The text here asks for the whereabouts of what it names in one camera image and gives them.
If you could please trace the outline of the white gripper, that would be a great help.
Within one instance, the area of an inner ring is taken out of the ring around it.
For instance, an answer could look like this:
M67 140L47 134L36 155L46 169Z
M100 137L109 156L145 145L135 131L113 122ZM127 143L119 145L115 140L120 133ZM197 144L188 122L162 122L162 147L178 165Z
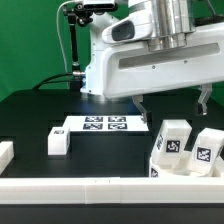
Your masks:
M90 34L87 92L133 96L144 123L152 121L152 113L142 105L142 94L200 85L197 113L206 115L209 83L224 81L224 22L159 36L149 15L118 20L105 14L94 18Z

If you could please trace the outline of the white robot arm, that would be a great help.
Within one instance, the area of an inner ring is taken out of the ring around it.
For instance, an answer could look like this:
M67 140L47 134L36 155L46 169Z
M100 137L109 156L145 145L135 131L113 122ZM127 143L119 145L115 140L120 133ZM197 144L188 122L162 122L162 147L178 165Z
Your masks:
M83 0L93 18L84 91L101 99L199 86L207 113L212 85L224 81L224 16L193 18L193 0L128 0L129 15L112 18L116 0Z

